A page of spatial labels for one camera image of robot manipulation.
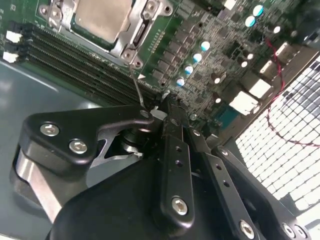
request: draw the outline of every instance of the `screw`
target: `screw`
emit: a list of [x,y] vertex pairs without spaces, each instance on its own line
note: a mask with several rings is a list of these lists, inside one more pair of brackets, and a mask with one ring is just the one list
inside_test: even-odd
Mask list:
[[155,3],[154,2],[148,2],[148,4],[146,5],[146,8],[150,11],[153,11],[155,9]]
[[298,225],[294,225],[295,230],[300,234],[304,239],[308,238],[306,232]]
[[194,135],[196,135],[198,137],[200,136],[200,132],[198,132],[197,130],[193,129],[192,132],[194,133]]
[[173,118],[170,119],[170,122],[172,122],[173,125],[175,125],[175,126],[179,126],[179,123],[177,122],[177,120],[175,120]]
[[223,155],[225,155],[225,156],[228,156],[228,155],[229,155],[229,153],[228,153],[226,150],[224,150],[224,149],[221,149],[221,153],[222,153]]
[[194,114],[191,114],[191,115],[190,115],[190,120],[191,120],[191,121],[195,121],[195,120],[197,120],[197,117],[198,117],[197,114],[195,114],[195,113],[194,113]]
[[177,214],[182,216],[187,214],[188,212],[187,204],[181,198],[175,197],[174,199],[172,199],[171,204]]
[[45,9],[44,7],[41,7],[40,13],[42,13],[43,15],[47,15],[47,9]]
[[71,141],[69,144],[69,148],[75,154],[84,154],[88,150],[87,145],[81,140]]
[[240,229],[246,235],[248,239],[254,239],[255,238],[255,232],[252,229],[252,227],[244,220],[240,221]]
[[142,116],[144,116],[146,119],[149,118],[149,114],[148,114],[148,112],[145,111],[145,110],[140,110],[140,114],[141,114]]
[[46,123],[40,127],[40,132],[48,137],[54,137],[59,134],[60,130],[56,125]]
[[286,232],[286,234],[288,234],[288,236],[292,239],[294,239],[296,237],[295,232],[292,230],[291,227],[289,227],[287,224],[283,223],[282,224],[284,231]]

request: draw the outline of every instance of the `hole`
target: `hole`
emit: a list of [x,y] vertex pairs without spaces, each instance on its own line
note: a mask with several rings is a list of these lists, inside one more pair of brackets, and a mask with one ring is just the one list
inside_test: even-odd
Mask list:
[[164,9],[164,11],[165,11],[166,13],[170,13],[171,8],[170,8],[169,6],[166,6],[165,9]]
[[177,165],[179,168],[183,166],[182,162],[179,160],[175,161],[175,165]]
[[170,121],[173,123],[173,125],[179,126],[179,123],[177,122],[177,120],[171,118]]
[[145,14],[144,14],[144,18],[145,18],[145,19],[149,19],[149,18],[150,18],[150,14],[149,14],[149,13],[145,13]]
[[223,181],[223,185],[225,185],[227,188],[230,187],[230,184],[227,181]]

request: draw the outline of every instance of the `aluminum part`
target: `aluminum part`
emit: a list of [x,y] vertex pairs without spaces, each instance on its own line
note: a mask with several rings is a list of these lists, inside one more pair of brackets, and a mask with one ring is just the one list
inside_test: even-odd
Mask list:
[[308,235],[306,234],[306,232],[298,225],[294,225],[295,230],[300,234],[301,237],[303,237],[304,239],[308,238]]
[[20,178],[27,181],[53,223],[64,204],[87,189],[86,179],[63,180],[33,162],[20,150],[15,166]]
[[184,216],[187,214],[188,212],[188,206],[185,203],[185,201],[183,201],[181,198],[179,197],[175,197],[172,199],[172,208],[175,210],[175,212],[181,216]]
[[132,0],[81,0],[74,20],[78,26],[113,44],[119,33],[128,29],[131,5]]
[[223,155],[225,155],[225,156],[228,156],[228,155],[229,155],[229,153],[228,153],[226,150],[224,150],[224,149],[221,149],[221,153],[222,153]]
[[239,225],[240,225],[241,231],[244,233],[244,235],[248,239],[254,239],[255,238],[254,230],[252,229],[252,227],[246,221],[241,220]]

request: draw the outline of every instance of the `electronic component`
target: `electronic component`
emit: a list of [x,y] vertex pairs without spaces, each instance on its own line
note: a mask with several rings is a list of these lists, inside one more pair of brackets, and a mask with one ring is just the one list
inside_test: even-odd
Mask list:
[[239,22],[240,19],[241,19],[241,16],[238,13],[233,14],[232,17],[231,17],[231,21],[233,21],[235,23]]
[[253,96],[261,99],[270,89],[271,85],[260,77],[248,71],[240,80],[240,83]]
[[276,24],[272,24],[272,23],[268,23],[266,25],[266,29],[271,33],[278,34],[281,31],[281,26],[276,25]]
[[260,69],[259,73],[266,77],[268,80],[272,81],[278,75],[277,64],[275,64],[272,60],[269,60]]
[[244,59],[241,56],[238,56],[238,58],[236,59],[236,61],[238,62],[238,64],[242,67],[245,68],[246,66],[248,66],[248,61],[246,59]]
[[185,40],[187,39],[188,37],[188,33],[178,29],[174,35],[174,38],[175,40],[177,40],[177,42],[180,42],[180,43],[184,43]]
[[194,72],[194,67],[191,66],[191,65],[187,65],[185,66],[184,68],[184,72],[187,74],[187,75],[190,75]]
[[180,58],[184,59],[184,58],[186,57],[186,55],[187,55],[187,52],[188,52],[188,50],[187,50],[186,48],[181,47],[181,48],[179,49],[179,51],[177,52],[177,55],[178,55]]
[[170,65],[166,71],[166,74],[168,74],[169,76],[171,76],[172,74],[174,74],[174,72],[176,71],[176,67]]
[[202,51],[208,51],[209,50],[209,48],[210,48],[210,42],[208,42],[208,41],[203,41],[203,42],[201,42],[201,45],[200,45],[200,47],[201,47],[201,50]]
[[253,53],[247,51],[247,50],[243,50],[242,55],[244,56],[244,58],[251,60],[254,58]]
[[180,48],[181,45],[179,43],[176,43],[175,41],[171,41],[168,46],[168,49],[174,54],[176,54]]
[[213,99],[213,101],[214,101],[216,104],[219,104],[219,103],[221,103],[221,101],[222,101],[221,97],[220,97],[219,94],[216,93],[216,92],[213,92],[213,93],[212,93],[212,99]]
[[192,2],[215,17],[224,9],[224,6],[219,1],[214,1],[212,4],[207,0],[192,0]]
[[215,72],[211,73],[210,78],[214,84],[219,84],[221,82],[221,78]]
[[152,73],[152,77],[154,77],[157,80],[161,80],[164,77],[164,74],[158,70],[154,70]]
[[234,8],[234,6],[236,5],[236,1],[235,0],[225,0],[223,6],[226,9],[232,10]]
[[256,23],[256,18],[254,16],[248,16],[244,21],[245,26],[248,28],[255,25],[255,23]]
[[229,103],[230,107],[245,116],[253,113],[254,109],[259,105],[259,101],[254,99],[249,93],[241,90],[236,84],[230,84],[223,91],[222,96]]
[[264,12],[264,6],[259,4],[253,8],[252,14],[255,17],[259,17],[263,12]]
[[119,33],[124,31],[128,25],[127,16],[132,9],[131,5],[131,0],[80,1],[74,20],[78,26],[89,33],[104,39],[108,43],[114,43]]
[[179,87],[183,87],[186,83],[185,79],[182,76],[179,76],[175,82]]
[[163,53],[163,57],[162,57],[167,63],[171,63],[174,58],[175,58],[175,55],[173,55],[172,53],[168,52],[168,51],[164,51]]
[[249,36],[249,41],[252,43],[260,44],[260,43],[263,43],[264,40],[265,40],[265,35],[258,29],[254,29]]
[[226,29],[225,27],[220,28],[220,30],[218,31],[219,36],[221,36],[222,38],[225,38],[228,34],[228,29]]
[[297,53],[297,49],[291,46],[288,42],[284,42],[275,52],[275,55],[282,63],[287,64],[295,57]]
[[195,54],[193,54],[192,59],[193,59],[193,61],[194,61],[196,64],[199,63],[199,62],[201,62],[201,60],[202,60],[202,55],[201,55],[201,53],[195,53]]
[[192,79],[196,81],[200,81],[202,79],[202,75],[196,72],[195,74],[193,74]]
[[187,20],[184,20],[180,25],[180,28],[186,33],[190,33],[193,27],[194,27],[194,24]]
[[234,41],[231,47],[226,51],[225,55],[228,58],[235,60],[242,53],[243,50],[244,48],[240,45],[240,43]]
[[180,63],[181,63],[181,58],[180,57],[178,57],[178,56],[176,56],[174,59],[173,59],[173,62],[172,62],[172,64],[173,65],[179,65]]
[[165,73],[169,68],[169,64],[160,60],[156,68],[159,69],[162,73]]

